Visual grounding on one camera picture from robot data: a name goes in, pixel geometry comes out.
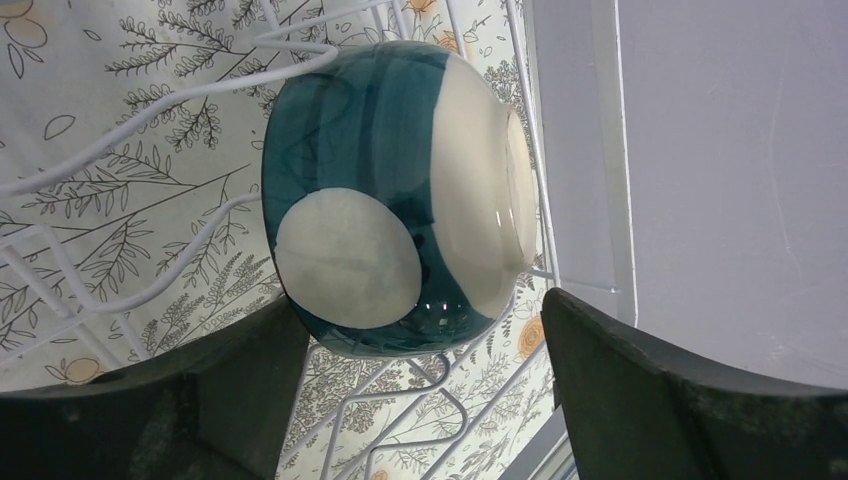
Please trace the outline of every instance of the dish rack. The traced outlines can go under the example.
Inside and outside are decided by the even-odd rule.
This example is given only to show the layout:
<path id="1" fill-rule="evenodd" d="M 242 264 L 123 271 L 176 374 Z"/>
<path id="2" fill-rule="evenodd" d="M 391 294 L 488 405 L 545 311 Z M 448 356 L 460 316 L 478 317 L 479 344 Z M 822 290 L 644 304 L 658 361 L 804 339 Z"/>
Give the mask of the dish rack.
<path id="1" fill-rule="evenodd" d="M 81 170 L 94 163 L 98 158 L 100 158 L 101 154 L 107 149 L 132 136 L 136 132 L 136 130 L 144 127 L 154 117 L 167 110 L 168 108 L 172 108 L 175 105 L 184 102 L 188 99 L 210 94 L 230 92 L 240 88 L 246 88 L 259 84 L 296 77 L 298 75 L 302 75 L 317 68 L 320 68 L 333 61 L 333 59 L 339 52 L 339 49 L 336 46 L 323 43 L 282 40 L 282 38 L 284 38 L 286 35 L 296 32 L 298 30 L 313 27 L 330 20 L 342 18 L 347 15 L 352 15 L 361 11 L 368 10 L 373 13 L 374 19 L 377 24 L 382 25 L 383 22 L 381 20 L 377 8 L 382 5 L 388 4 L 388 6 L 392 8 L 396 13 L 395 17 L 400 38 L 404 40 L 408 40 L 411 38 L 409 26 L 407 25 L 403 16 L 397 14 L 402 10 L 400 0 L 371 0 L 349 8 L 339 9 L 335 12 L 325 13 L 321 16 L 310 18 L 298 23 L 292 23 L 286 26 L 281 26 L 276 21 L 277 16 L 271 3 L 271 0 L 259 0 L 259 3 L 261 5 L 262 11 L 265 15 L 265 19 L 268 24 L 268 31 L 253 37 L 251 43 L 254 47 L 275 49 L 279 51 L 309 52 L 316 54 L 316 56 L 302 63 L 297 63 L 290 66 L 254 73 L 248 76 L 239 77 L 235 79 L 228 79 L 217 83 L 199 85 L 191 88 L 185 88 L 182 90 L 174 91 L 173 93 L 170 93 L 156 100 L 147 108 L 140 110 L 135 116 L 129 118 L 125 123 L 106 133 L 102 137 L 94 140 L 82 151 L 68 158 L 67 160 L 64 160 L 61 163 L 46 170 L 40 171 L 39 173 L 30 177 L 0 184 L 0 198 L 10 198 L 33 193 L 42 188 L 54 185 L 62 181 L 63 179 L 77 172 L 80 172 Z M 455 38 L 462 38 L 461 31 L 456 21 L 456 0 L 445 0 L 445 4 L 447 6 L 448 16 L 450 19 L 450 26 L 453 30 Z M 551 215 L 550 206 L 548 204 L 547 181 L 544 168 L 544 159 L 542 157 L 542 149 L 540 145 L 537 117 L 536 112 L 534 111 L 534 103 L 531 100 L 530 74 L 528 71 L 529 68 L 525 49 L 526 42 L 522 38 L 521 29 L 518 24 L 520 17 L 516 13 L 515 3 L 513 1 L 507 0 L 505 2 L 505 5 L 507 10 L 507 21 L 509 24 L 510 35 L 512 37 L 512 44 L 517 63 L 517 71 L 520 80 L 522 99 L 525 103 L 527 111 L 527 118 L 529 124 L 528 133 L 530 135 L 529 143 L 530 147 L 532 148 L 532 153 L 535 154 L 535 158 L 537 159 L 537 168 L 535 172 L 538 186 L 539 206 L 544 232 L 544 258 L 545 265 L 547 265 L 546 270 L 534 269 L 531 270 L 529 273 L 549 280 L 553 282 L 554 285 L 559 286 L 561 282 L 561 277 L 559 274 L 559 267 L 556 256 L 556 246 L 553 238 L 553 229 L 551 228 Z M 467 58 L 466 46 L 463 42 L 457 42 L 457 49 L 458 53 L 461 56 Z M 9 266 L 12 267 L 12 269 L 33 289 L 33 291 L 39 295 L 41 300 L 46 305 L 48 305 L 54 312 L 56 312 L 59 317 L 59 324 L 53 327 L 53 329 L 47 332 L 45 335 L 28 344 L 23 344 L 10 351 L 0 353 L 0 366 L 9 362 L 10 360 L 13 360 L 16 357 L 24 355 L 25 353 L 33 349 L 41 347 L 42 345 L 47 342 L 50 342 L 51 340 L 59 338 L 60 336 L 69 331 L 73 331 L 73 333 L 75 333 L 78 338 L 87 347 L 89 347 L 93 353 L 95 353 L 99 357 L 99 359 L 103 362 L 105 366 L 109 367 L 110 369 L 121 368 L 122 362 L 119 361 L 117 357 L 92 334 L 91 329 L 86 325 L 86 322 L 90 320 L 93 315 L 110 315 L 117 322 L 117 325 L 121 329 L 121 333 L 123 333 L 124 337 L 128 340 L 132 348 L 136 352 L 138 352 L 139 359 L 141 361 L 149 359 L 150 354 L 142 346 L 139 334 L 129 324 L 126 317 L 122 315 L 122 313 L 149 302 L 150 300 L 161 294 L 163 291 L 165 291 L 165 289 L 168 288 L 168 286 L 171 285 L 178 278 L 178 276 L 182 273 L 182 270 L 189 265 L 191 259 L 202 248 L 204 242 L 206 242 L 206 240 L 214 233 L 218 224 L 222 220 L 224 220 L 230 210 L 244 203 L 260 201 L 260 199 L 260 193 L 249 193 L 233 198 L 223 203 L 217 209 L 217 211 L 215 211 L 212 215 L 208 217 L 206 225 L 197 232 L 195 238 L 188 244 L 185 250 L 175 260 L 172 268 L 169 268 L 165 273 L 159 276 L 154 282 L 152 282 L 142 291 L 127 298 L 112 302 L 101 302 L 89 293 L 89 291 L 85 287 L 83 280 L 81 279 L 80 272 L 74 267 L 74 264 L 68 254 L 68 251 L 63 246 L 62 242 L 59 240 L 59 237 L 56 235 L 56 232 L 53 230 L 53 228 L 45 225 L 34 225 L 24 228 L 23 230 L 17 231 L 15 233 L 0 237 L 0 257 L 2 257 L 3 260 L 5 260 L 9 264 Z M 16 245 L 19 245 L 22 242 L 26 242 L 28 239 L 34 236 L 40 236 L 43 240 L 47 242 L 49 249 L 54 255 L 59 267 L 66 275 L 68 283 L 71 289 L 73 290 L 74 294 L 76 295 L 78 302 L 82 305 L 82 308 L 79 309 L 79 311 L 73 311 L 70 306 L 63 302 L 62 299 L 51 290 L 51 287 L 36 273 L 36 271 L 28 265 L 27 261 L 19 253 L 18 249 L 16 248 Z M 420 376 L 429 381 L 430 385 L 426 387 L 397 392 L 364 394 L 363 392 L 392 364 L 391 361 L 384 362 L 382 366 L 378 368 L 365 382 L 363 382 L 356 389 L 354 389 L 350 393 L 350 395 L 345 398 L 340 405 L 338 405 L 338 407 L 336 407 L 332 412 L 330 412 L 330 414 L 325 416 L 323 419 L 318 421 L 312 427 L 312 429 L 302 437 L 302 439 L 298 443 L 289 448 L 287 451 L 283 452 L 280 458 L 280 465 L 287 464 L 305 446 L 306 442 L 315 433 L 327 426 L 330 422 L 334 421 L 333 431 L 330 437 L 329 446 L 326 450 L 327 454 L 325 454 L 323 469 L 320 477 L 321 480 L 329 479 L 330 466 L 332 464 L 331 452 L 334 451 L 334 447 L 336 446 L 337 439 L 339 437 L 339 433 L 342 426 L 342 416 L 344 415 L 345 408 L 357 402 L 410 397 L 415 398 L 415 400 L 406 408 L 406 410 L 404 410 L 400 415 L 397 416 L 397 418 L 394 419 L 392 423 L 390 423 L 386 428 L 384 428 L 383 431 L 377 436 L 377 438 L 375 438 L 367 447 L 365 447 L 353 461 L 349 462 L 344 470 L 335 475 L 333 478 L 346 478 L 355 469 L 360 468 L 363 462 L 365 462 L 364 478 L 371 478 L 371 469 L 373 468 L 374 463 L 373 459 L 374 456 L 379 452 L 383 452 L 386 450 L 399 450 L 448 445 L 447 450 L 430 466 L 430 468 L 424 473 L 422 477 L 423 479 L 432 478 L 435 472 L 461 445 L 461 443 L 469 435 L 469 433 L 473 431 L 485 419 L 485 417 L 492 411 L 494 406 L 503 398 L 507 391 L 518 381 L 522 374 L 525 373 L 529 366 L 533 364 L 533 362 L 544 352 L 546 348 L 545 344 L 542 343 L 524 361 L 524 363 L 522 363 L 522 365 L 518 367 L 518 369 L 512 374 L 512 376 L 507 379 L 506 383 L 494 395 L 488 405 L 486 405 L 483 410 L 480 411 L 477 417 L 472 420 L 469 418 L 468 412 L 466 408 L 462 405 L 462 403 L 457 400 L 453 395 L 451 395 L 447 391 L 447 389 L 444 388 L 444 386 L 450 379 L 450 375 L 455 369 L 455 367 L 465 362 L 467 360 L 467 357 L 470 356 L 471 352 L 473 352 L 475 348 L 485 340 L 487 335 L 488 332 L 487 334 L 482 335 L 478 340 L 476 340 L 472 345 L 470 345 L 470 348 L 467 348 L 465 350 L 465 353 L 457 357 L 454 362 L 451 362 L 445 355 L 438 355 L 437 359 L 441 362 L 444 368 L 444 373 L 438 379 L 430 376 L 426 371 L 424 371 L 424 369 L 422 369 L 422 367 L 415 360 L 406 360 L 406 362 L 413 368 L 415 372 L 417 372 Z M 314 354 L 314 352 L 318 348 L 321 347 L 317 344 L 310 347 L 310 349 L 307 351 L 306 362 L 309 362 L 309 358 Z M 303 377 L 301 377 L 301 383 L 298 386 L 297 392 L 298 397 L 303 388 L 303 380 Z M 418 407 L 429 395 L 433 394 L 444 395 L 447 400 L 458 409 L 462 418 L 462 423 L 459 430 L 454 435 L 438 440 L 423 440 L 417 442 L 407 442 L 391 445 L 381 444 L 381 442 L 389 436 L 389 434 L 395 427 L 397 427 L 410 413 L 414 412 L 415 408 Z"/>

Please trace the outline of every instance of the teal glazed bowl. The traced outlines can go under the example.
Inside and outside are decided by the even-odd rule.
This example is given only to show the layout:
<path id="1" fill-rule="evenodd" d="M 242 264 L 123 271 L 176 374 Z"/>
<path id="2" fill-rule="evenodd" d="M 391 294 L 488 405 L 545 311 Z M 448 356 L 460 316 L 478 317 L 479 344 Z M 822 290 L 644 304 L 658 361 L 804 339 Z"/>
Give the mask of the teal glazed bowl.
<path id="1" fill-rule="evenodd" d="M 536 247 L 521 121 L 458 55 L 397 41 L 286 81 L 262 205 L 283 288 L 347 357 L 411 357 L 483 334 Z"/>

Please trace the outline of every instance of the floral patterned paper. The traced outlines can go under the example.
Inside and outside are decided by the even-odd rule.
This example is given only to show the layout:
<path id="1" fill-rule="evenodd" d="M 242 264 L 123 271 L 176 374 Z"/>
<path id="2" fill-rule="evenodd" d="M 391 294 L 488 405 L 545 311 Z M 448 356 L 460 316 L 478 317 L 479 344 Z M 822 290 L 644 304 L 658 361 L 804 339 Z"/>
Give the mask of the floral patterned paper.
<path id="1" fill-rule="evenodd" d="M 353 0 L 272 0 L 279 23 L 314 18 Z M 416 40 L 458 50 L 502 100 L 525 121 L 503 0 L 458 1 L 453 34 L 443 0 L 407 0 L 402 14 Z M 342 48 L 397 39 L 394 12 L 363 11 L 304 28 L 290 36 Z M 93 139 L 170 92 L 201 83 L 302 62 L 308 54 L 252 47 L 267 29 L 257 0 L 22 0 L 0 6 L 0 178 L 28 176 L 84 148 Z M 281 83 L 187 100 L 160 113 L 83 172 L 39 191 L 0 201 L 0 235 L 46 223 L 56 229 L 89 291 L 103 301 L 137 292 L 171 268 L 209 216 L 228 199 L 256 192 L 262 138 Z M 144 350 L 157 355 L 223 328 L 280 295 L 264 244 L 259 205 L 230 212 L 192 263 L 163 295 L 124 314 Z M 46 244 L 34 239 L 20 253 L 74 308 L 67 280 Z M 541 256 L 537 261 L 541 266 Z M 547 285 L 523 276 L 508 318 L 453 372 L 447 389 L 472 419 L 543 341 L 538 319 Z M 119 318 L 87 322 L 123 364 L 137 362 Z M 7 265 L 0 266 L 0 347 L 11 351 L 56 325 L 56 315 Z M 463 349 L 449 352 L 451 359 Z M 73 333 L 0 366 L 0 388 L 15 390 L 64 382 L 82 384 L 108 370 Z M 435 359 L 419 360 L 441 375 Z M 319 349 L 286 442 L 291 447 L 373 373 L 376 362 L 349 360 Z M 552 373 L 546 358 L 531 365 L 459 446 L 436 478 L 496 479 L 552 411 Z M 395 363 L 367 390 L 425 385 L 405 363 Z M 411 402 L 397 398 L 348 408 L 334 452 L 340 472 Z M 459 414 L 439 394 L 430 396 L 384 443 L 444 438 L 459 428 Z M 304 439 L 281 479 L 320 474 L 331 427 Z M 371 479 L 414 479 L 445 446 L 378 455 Z M 363 477 L 362 467 L 349 478 Z"/>

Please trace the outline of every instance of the white circle on bowl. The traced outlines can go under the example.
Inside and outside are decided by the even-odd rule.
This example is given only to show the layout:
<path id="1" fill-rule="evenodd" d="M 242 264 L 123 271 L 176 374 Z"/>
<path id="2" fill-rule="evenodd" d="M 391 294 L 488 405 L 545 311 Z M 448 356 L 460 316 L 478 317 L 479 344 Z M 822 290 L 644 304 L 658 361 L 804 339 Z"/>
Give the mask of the white circle on bowl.
<path id="1" fill-rule="evenodd" d="M 274 257 L 286 294 L 342 327 L 394 323 L 421 295 L 421 262 L 409 230 L 356 190 L 326 188 L 295 203 L 280 222 Z"/>

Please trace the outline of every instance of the teal glaze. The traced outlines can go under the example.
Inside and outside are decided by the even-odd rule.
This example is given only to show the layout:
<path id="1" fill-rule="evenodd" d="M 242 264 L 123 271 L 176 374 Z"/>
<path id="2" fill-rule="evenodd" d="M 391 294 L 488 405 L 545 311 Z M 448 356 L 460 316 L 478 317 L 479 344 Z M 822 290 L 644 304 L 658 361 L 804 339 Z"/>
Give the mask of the teal glaze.
<path id="1" fill-rule="evenodd" d="M 326 67 L 288 80 L 275 102 L 262 162 L 271 251 L 280 221 L 298 200 L 344 187 L 386 205 L 409 230 L 421 259 L 418 304 L 384 327 L 341 327 L 292 301 L 312 335 L 338 354 L 441 352 L 471 341 L 494 321 L 470 306 L 442 260 L 432 228 L 433 113 L 449 55 L 417 42 L 347 49 Z"/>

